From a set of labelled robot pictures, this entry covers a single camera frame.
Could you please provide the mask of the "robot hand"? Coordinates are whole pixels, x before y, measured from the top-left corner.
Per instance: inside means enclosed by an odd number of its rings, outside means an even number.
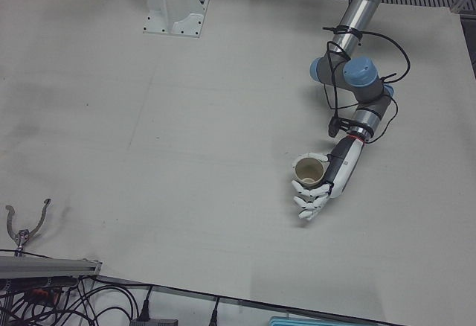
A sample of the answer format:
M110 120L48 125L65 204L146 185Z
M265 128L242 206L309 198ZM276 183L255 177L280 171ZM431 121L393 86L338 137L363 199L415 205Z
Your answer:
M361 155L364 141L356 135L342 138L326 155L306 153L292 163L299 218L311 220L329 200L342 195Z

